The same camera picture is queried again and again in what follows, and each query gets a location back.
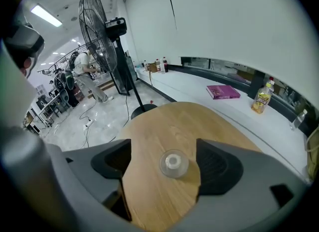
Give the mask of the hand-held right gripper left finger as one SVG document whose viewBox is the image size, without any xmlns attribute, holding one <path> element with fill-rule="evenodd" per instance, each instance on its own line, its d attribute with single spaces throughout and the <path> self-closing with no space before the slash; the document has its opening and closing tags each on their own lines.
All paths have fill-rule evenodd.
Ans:
<svg viewBox="0 0 319 232">
<path fill-rule="evenodd" d="M 68 152 L 48 145 L 47 150 L 79 226 L 130 226 L 123 186 L 131 161 L 129 139 Z"/>
</svg>

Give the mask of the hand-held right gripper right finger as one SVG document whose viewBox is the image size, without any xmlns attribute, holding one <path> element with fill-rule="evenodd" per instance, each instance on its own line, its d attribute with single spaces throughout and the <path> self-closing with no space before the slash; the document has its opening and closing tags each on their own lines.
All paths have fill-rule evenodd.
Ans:
<svg viewBox="0 0 319 232">
<path fill-rule="evenodd" d="M 270 232 L 299 204 L 307 184 L 264 153 L 197 139 L 200 187 L 176 232 Z"/>
</svg>

